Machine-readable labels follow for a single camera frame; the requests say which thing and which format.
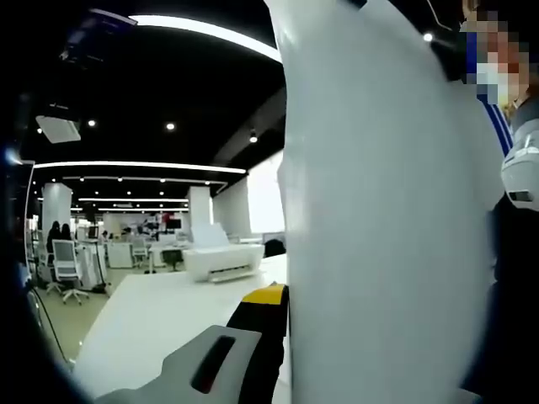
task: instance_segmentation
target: ceiling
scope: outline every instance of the ceiling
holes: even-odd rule
[[[456,40],[455,33],[438,27],[426,0],[392,2],[420,32],[432,31],[438,37]],[[432,0],[432,4],[441,23],[458,30],[461,2]],[[151,13],[196,19],[275,46],[263,0],[141,0],[70,6],[47,2],[38,7],[42,9],[30,13],[20,32],[13,33],[24,32],[28,38],[15,51],[25,76],[22,89],[32,100],[20,148],[23,159],[38,163],[115,160],[216,165],[216,155],[240,128],[252,125],[258,129],[254,123],[257,111],[285,86],[279,62],[208,35],[176,29],[134,27],[103,43],[104,62],[90,68],[82,69],[58,57],[89,8],[124,16]],[[459,78],[461,61],[455,52],[436,44],[433,49],[448,78]],[[68,108],[67,116],[80,124],[80,141],[51,144],[37,132],[35,116],[49,113],[51,104]],[[96,126],[88,126],[89,120],[95,120]],[[165,129],[168,122],[174,122],[175,130]],[[236,136],[236,143],[244,144],[236,147],[224,165],[249,169],[280,150],[285,122],[283,108],[256,133],[257,143]],[[30,195],[40,197],[43,184],[54,178],[72,188],[73,205],[78,198],[95,197],[95,192],[102,198],[125,198],[130,191],[132,198],[182,199],[193,183],[175,182],[174,178],[200,184],[211,181],[211,192],[216,194],[243,175],[144,167],[42,168],[35,170],[36,184]],[[119,183],[120,177],[153,180],[125,179]],[[160,178],[169,180],[161,183]],[[110,207],[111,203],[96,202],[96,209]]]

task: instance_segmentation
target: office desk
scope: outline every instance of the office desk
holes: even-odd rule
[[[226,325],[247,293],[273,281],[286,282],[285,255],[264,259],[256,277],[225,284],[196,284],[186,273],[128,275],[84,339],[73,375],[92,398],[140,387],[166,356],[210,325]],[[273,403],[290,402],[289,366],[287,337]]]

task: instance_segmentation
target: blue stripe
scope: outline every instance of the blue stripe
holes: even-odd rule
[[[499,123],[501,124],[502,130],[504,131],[505,138],[507,139],[507,144],[509,145],[509,149],[511,149],[511,147],[513,147],[513,139],[511,139],[511,132],[509,129],[509,125],[507,125],[507,120],[505,119],[505,115],[499,109],[498,105],[494,105],[493,109],[496,115],[498,116]]]
[[[509,147],[507,145],[507,139],[504,134],[504,130],[501,128],[501,125],[498,121],[498,117],[496,116],[496,113],[494,112],[494,108],[492,105],[487,104],[483,101],[483,105],[485,106],[485,109],[487,110],[487,114],[490,117],[490,120],[492,120],[492,123],[494,124],[494,128],[496,129],[496,135],[498,135],[499,144],[502,146],[502,150],[504,151],[504,156],[507,156],[509,153]]]

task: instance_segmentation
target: linear light strip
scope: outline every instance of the linear light strip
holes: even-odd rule
[[[188,199],[170,198],[79,198],[79,202],[189,202]]]
[[[100,212],[189,212],[187,208],[99,208]]]
[[[251,51],[255,51],[261,55],[267,56],[274,61],[282,63],[280,53],[276,48],[266,45],[259,40],[254,40],[246,35],[239,34],[236,31],[222,28],[217,25],[195,21],[193,19],[182,19],[179,17],[169,17],[164,15],[131,15],[130,19],[134,19],[140,26],[149,27],[164,27],[183,29],[186,31],[198,32],[227,40],[234,44],[246,47]]]
[[[77,175],[77,176],[64,176],[61,179],[76,179],[79,180],[81,177],[84,179],[110,179],[118,181],[118,178],[121,178],[123,181],[161,181],[165,180],[165,183],[210,183],[210,184],[228,184],[225,181],[215,181],[213,179],[187,179],[187,178],[167,178],[167,177],[124,177],[121,175],[116,175],[114,177],[109,175]]]
[[[217,173],[245,174],[247,170],[242,168],[200,166],[197,164],[179,164],[175,162],[44,162],[35,164],[34,168],[53,167],[88,167],[88,166],[114,166],[114,167],[150,167],[150,168],[174,168],[181,170],[212,171]]]

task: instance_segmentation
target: white wall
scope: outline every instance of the white wall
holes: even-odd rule
[[[71,189],[63,183],[46,183],[43,188],[42,222],[43,237],[47,239],[52,223],[58,221],[60,228],[70,224],[71,219]]]
[[[277,172],[283,159],[280,151],[249,170],[248,208],[251,232],[276,233],[285,230]]]
[[[227,234],[250,237],[248,180],[242,179],[213,199],[214,222],[221,223]]]

